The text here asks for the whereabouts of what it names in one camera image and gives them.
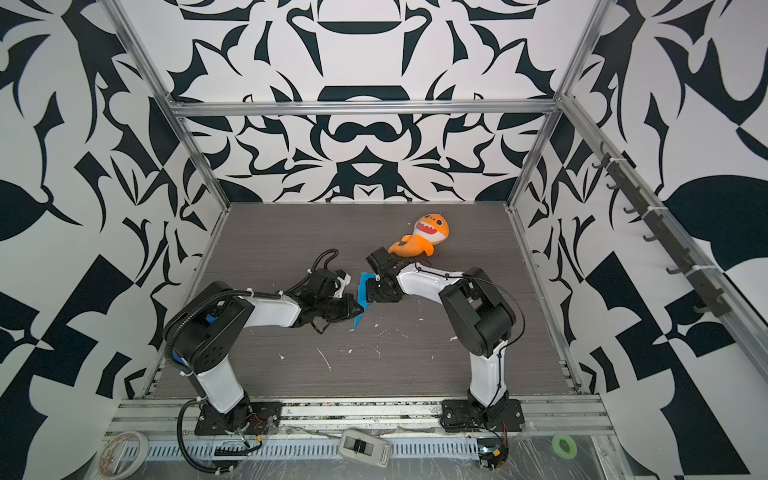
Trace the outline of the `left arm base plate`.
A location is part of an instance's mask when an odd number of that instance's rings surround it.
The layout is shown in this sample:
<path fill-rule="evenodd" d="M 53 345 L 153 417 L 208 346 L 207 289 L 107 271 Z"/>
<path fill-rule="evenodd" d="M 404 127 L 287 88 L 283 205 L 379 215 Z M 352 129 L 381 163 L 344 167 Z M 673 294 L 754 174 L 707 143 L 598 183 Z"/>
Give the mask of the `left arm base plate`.
<path fill-rule="evenodd" d="M 284 404 L 282 402 L 241 401 L 229 413 L 220 413 L 204 402 L 198 415 L 194 433 L 197 436 L 266 434 L 271 427 L 278 427 Z"/>

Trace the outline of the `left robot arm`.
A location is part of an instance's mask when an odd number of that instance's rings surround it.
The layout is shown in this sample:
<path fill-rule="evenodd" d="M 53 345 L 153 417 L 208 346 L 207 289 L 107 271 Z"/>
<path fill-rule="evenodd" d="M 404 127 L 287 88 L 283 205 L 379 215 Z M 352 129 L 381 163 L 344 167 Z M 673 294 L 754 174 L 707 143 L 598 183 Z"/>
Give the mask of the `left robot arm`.
<path fill-rule="evenodd" d="M 189 378 L 217 413 L 226 415 L 244 407 L 246 392 L 229 360 L 243 330 L 310 325 L 322 334 L 329 325 L 364 312 L 346 291 L 351 276 L 329 268 L 338 254 L 334 248 L 323 251 L 299 282 L 276 293 L 233 289 L 223 281 L 211 283 L 164 327 L 166 362 Z"/>

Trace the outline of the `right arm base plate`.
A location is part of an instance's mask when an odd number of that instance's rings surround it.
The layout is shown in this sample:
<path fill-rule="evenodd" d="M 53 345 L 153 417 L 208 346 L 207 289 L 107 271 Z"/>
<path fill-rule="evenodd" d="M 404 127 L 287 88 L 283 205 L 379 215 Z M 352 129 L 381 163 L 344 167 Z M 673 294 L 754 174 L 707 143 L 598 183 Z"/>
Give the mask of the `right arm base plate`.
<path fill-rule="evenodd" d="M 491 407 L 483 407 L 473 399 L 445 399 L 440 407 L 439 423 L 451 433 L 480 429 L 521 432 L 526 422 L 520 401 L 506 397 Z"/>

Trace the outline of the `blue square paper sheet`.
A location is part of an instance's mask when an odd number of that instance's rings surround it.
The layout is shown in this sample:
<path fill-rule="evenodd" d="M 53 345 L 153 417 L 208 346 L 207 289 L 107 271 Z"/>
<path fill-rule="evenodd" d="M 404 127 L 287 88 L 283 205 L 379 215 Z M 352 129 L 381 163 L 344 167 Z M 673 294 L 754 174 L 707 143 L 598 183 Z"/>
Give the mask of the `blue square paper sheet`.
<path fill-rule="evenodd" d="M 358 289 L 357 289 L 357 303 L 362 307 L 362 312 L 358 314 L 354 319 L 354 324 L 353 324 L 354 329 L 358 327 L 363 314 L 368 308 L 369 303 L 367 298 L 367 282 L 371 279 L 375 280 L 376 275 L 373 273 L 362 273 L 360 275 L 360 280 L 359 280 Z"/>

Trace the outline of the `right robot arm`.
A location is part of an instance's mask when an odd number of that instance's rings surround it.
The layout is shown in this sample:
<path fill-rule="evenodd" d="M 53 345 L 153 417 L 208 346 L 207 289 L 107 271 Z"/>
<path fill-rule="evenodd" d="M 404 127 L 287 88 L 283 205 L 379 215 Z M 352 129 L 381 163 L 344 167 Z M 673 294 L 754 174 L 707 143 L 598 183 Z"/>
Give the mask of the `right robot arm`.
<path fill-rule="evenodd" d="M 370 303 L 396 303 L 415 296 L 440 304 L 458 341 L 470 355 L 468 401 L 478 419 L 499 416 L 509 399 L 505 354 L 517 318 L 485 272 L 449 272 L 398 259 L 379 248 L 366 258 L 374 277 L 366 281 Z"/>

